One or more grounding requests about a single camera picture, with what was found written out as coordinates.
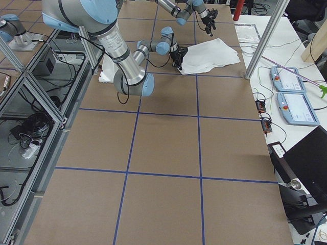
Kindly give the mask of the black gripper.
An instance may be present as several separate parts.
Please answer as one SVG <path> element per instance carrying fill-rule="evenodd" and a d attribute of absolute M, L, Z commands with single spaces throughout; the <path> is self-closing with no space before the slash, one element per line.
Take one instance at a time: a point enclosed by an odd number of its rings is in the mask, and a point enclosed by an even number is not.
<path fill-rule="evenodd" d="M 212 36 L 212 29 L 215 30 L 215 19 L 218 15 L 217 9 L 206 9 L 200 13 L 201 20 L 203 24 L 206 26 L 205 31 L 208 35 Z"/>
<path fill-rule="evenodd" d="M 187 54 L 188 48 L 183 46 L 172 47 L 170 51 L 170 57 L 173 61 L 172 66 L 175 66 L 178 70 L 182 70 L 183 58 Z"/>

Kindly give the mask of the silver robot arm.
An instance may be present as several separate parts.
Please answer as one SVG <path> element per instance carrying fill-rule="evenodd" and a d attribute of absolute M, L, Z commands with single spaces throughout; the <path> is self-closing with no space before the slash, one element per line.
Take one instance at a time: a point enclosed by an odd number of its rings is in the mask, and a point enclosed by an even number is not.
<path fill-rule="evenodd" d="M 125 95 L 150 96 L 154 90 L 154 76 L 140 66 L 150 52 L 169 54 L 173 65 L 182 69 L 187 47 L 180 47 L 171 27 L 163 28 L 158 41 L 143 40 L 131 53 L 121 36 L 116 1 L 42 1 L 42 16 L 46 25 L 67 32 L 79 32 L 85 27 L 96 37 L 106 55 L 119 69 L 114 75 L 116 90 Z"/>
<path fill-rule="evenodd" d="M 204 1 L 186 1 L 186 7 L 180 9 L 176 4 L 169 0 L 158 0 L 155 1 L 159 6 L 163 7 L 167 12 L 169 12 L 173 17 L 176 18 L 176 21 L 179 25 L 183 26 L 186 24 L 188 18 L 194 13 L 197 12 L 201 18 L 205 28 L 201 30 L 205 31 L 208 35 L 213 37 L 212 29 L 215 27 L 215 19 L 218 15 L 217 9 L 207 9 Z"/>

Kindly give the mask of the third grey robot base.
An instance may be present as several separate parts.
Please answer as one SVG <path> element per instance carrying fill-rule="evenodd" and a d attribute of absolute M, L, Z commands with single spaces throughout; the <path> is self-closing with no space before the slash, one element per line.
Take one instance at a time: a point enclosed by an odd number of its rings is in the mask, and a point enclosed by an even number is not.
<path fill-rule="evenodd" d="M 32 51 L 36 45 L 15 14 L 1 16 L 1 39 L 14 51 Z"/>

